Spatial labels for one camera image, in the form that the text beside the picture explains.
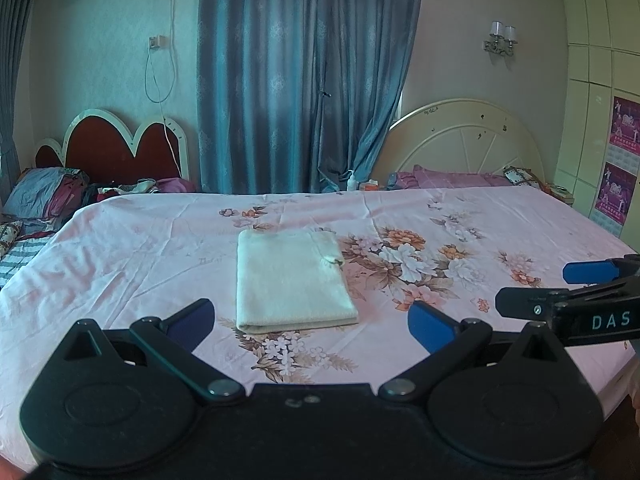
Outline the white lotion bottle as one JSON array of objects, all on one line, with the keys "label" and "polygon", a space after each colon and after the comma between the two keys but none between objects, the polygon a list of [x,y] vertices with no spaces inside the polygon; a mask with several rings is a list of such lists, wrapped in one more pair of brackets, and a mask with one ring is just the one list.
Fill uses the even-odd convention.
[{"label": "white lotion bottle", "polygon": [[359,188],[359,182],[358,182],[358,179],[355,176],[355,171],[354,170],[349,170],[348,178],[347,178],[347,182],[346,182],[346,191],[347,192],[354,192],[354,191],[357,191],[358,188]]}]

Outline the wall socket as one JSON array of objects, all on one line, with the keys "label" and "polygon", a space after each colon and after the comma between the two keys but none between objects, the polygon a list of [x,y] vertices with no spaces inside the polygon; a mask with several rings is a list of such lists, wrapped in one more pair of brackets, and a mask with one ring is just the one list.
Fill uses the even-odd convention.
[{"label": "wall socket", "polygon": [[168,39],[163,35],[151,36],[149,38],[149,49],[151,51],[157,50],[157,49],[163,49],[164,47],[166,47],[167,43],[168,43]]}]

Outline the red heart-shaped headboard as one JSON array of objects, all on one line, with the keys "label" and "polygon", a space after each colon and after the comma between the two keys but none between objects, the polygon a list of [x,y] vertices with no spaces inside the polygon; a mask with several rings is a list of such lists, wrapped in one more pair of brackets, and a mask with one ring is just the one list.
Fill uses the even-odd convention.
[{"label": "red heart-shaped headboard", "polygon": [[41,140],[34,165],[78,169],[104,184],[191,177],[188,139],[178,122],[160,115],[130,131],[114,113],[98,108],[77,115],[61,140]]}]

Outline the striped blue cloth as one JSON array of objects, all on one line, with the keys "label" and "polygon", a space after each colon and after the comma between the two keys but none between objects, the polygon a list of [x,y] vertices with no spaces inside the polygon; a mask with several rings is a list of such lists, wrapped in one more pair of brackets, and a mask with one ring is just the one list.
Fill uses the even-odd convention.
[{"label": "striped blue cloth", "polygon": [[0,261],[0,287],[6,286],[21,268],[29,264],[53,237],[52,233],[39,234],[17,240]]}]

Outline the cream wardrobe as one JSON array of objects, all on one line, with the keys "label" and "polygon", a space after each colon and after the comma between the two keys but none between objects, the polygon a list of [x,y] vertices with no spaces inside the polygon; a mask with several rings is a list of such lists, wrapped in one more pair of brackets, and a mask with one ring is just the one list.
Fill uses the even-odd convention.
[{"label": "cream wardrobe", "polygon": [[[612,146],[613,99],[639,103],[639,0],[564,0],[568,75],[555,183],[574,208],[630,246],[639,247],[639,156]],[[636,177],[623,226],[594,209],[604,164]]]}]

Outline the cream round headboard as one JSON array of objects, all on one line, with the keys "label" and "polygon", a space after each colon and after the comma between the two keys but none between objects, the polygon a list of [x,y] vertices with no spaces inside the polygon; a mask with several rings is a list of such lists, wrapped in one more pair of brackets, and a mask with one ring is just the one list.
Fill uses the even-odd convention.
[{"label": "cream round headboard", "polygon": [[504,108],[483,100],[451,99],[424,105],[388,130],[370,178],[419,165],[464,174],[501,174],[525,168],[544,180],[544,164],[533,135]]}]

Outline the pile of clothes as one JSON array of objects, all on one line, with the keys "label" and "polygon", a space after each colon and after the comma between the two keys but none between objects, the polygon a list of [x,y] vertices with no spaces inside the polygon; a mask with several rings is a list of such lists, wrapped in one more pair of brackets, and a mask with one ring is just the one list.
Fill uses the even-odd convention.
[{"label": "pile of clothes", "polygon": [[78,209],[128,194],[194,193],[183,178],[141,179],[134,184],[93,183],[81,170],[25,170],[1,206],[1,223],[20,222],[22,232],[57,231]]}]

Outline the pink poster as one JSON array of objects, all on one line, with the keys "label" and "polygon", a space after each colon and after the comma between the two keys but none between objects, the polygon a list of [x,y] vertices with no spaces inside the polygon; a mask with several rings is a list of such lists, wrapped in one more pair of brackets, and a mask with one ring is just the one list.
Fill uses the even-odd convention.
[{"label": "pink poster", "polygon": [[627,219],[636,177],[629,171],[606,162],[594,209],[623,226]]},{"label": "pink poster", "polygon": [[616,148],[640,155],[640,104],[620,96],[613,99],[610,138]]}]

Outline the pink floral bed sheet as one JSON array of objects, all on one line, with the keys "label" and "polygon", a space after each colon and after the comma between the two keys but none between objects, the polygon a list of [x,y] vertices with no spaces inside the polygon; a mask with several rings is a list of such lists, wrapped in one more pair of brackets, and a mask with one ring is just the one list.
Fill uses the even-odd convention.
[{"label": "pink floral bed sheet", "polygon": [[[236,246],[244,230],[335,234],[358,323],[240,332]],[[113,197],[78,210],[2,288],[1,455],[23,469],[34,466],[18,412],[80,318],[125,328],[207,298],[216,326],[196,353],[247,387],[378,386],[424,357],[407,327],[413,301],[518,330],[518,321],[495,309],[499,289],[560,287],[567,263],[627,252],[617,237],[531,188]]]}]

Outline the wall sconce lamp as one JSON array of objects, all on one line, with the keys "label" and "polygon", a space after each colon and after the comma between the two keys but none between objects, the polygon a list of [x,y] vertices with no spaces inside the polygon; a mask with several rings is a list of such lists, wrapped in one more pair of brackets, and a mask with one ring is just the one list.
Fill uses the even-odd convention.
[{"label": "wall sconce lamp", "polygon": [[492,55],[510,58],[514,55],[514,46],[518,43],[518,32],[511,25],[493,21],[489,29],[489,38],[484,41],[483,49]]}]

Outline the upper pink poster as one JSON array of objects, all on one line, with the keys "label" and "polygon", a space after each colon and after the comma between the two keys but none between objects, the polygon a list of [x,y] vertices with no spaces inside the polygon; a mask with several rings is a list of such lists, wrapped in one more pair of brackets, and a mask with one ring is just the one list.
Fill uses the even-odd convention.
[{"label": "upper pink poster", "polygon": [[616,148],[640,155],[640,104],[620,96],[613,99],[610,138]]}]

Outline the lower pink poster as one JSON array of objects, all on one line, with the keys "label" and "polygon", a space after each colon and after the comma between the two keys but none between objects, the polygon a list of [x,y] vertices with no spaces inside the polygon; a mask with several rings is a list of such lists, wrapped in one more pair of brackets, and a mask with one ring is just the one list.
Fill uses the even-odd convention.
[{"label": "lower pink poster", "polygon": [[627,219],[636,177],[629,171],[606,162],[594,209],[623,226]]}]

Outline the blue curtain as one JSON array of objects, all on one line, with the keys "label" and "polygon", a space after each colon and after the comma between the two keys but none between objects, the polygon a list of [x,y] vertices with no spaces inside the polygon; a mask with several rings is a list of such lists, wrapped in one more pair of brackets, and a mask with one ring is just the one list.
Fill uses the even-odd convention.
[{"label": "blue curtain", "polygon": [[220,194],[344,190],[396,115],[421,0],[200,0],[198,164]]}]

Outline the orange box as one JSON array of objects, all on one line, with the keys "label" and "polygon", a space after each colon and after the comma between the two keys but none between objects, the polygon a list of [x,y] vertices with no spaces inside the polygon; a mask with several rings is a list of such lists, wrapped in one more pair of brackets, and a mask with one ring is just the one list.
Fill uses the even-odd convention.
[{"label": "orange box", "polygon": [[363,191],[378,191],[380,186],[378,185],[378,181],[369,180],[363,183],[362,189]]}]

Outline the cream white knit sweater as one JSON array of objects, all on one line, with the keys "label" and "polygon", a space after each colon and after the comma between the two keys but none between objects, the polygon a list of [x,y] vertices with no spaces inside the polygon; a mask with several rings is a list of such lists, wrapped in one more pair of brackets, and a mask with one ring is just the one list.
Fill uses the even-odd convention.
[{"label": "cream white knit sweater", "polygon": [[343,264],[331,232],[241,232],[236,328],[259,335],[356,324]]}]

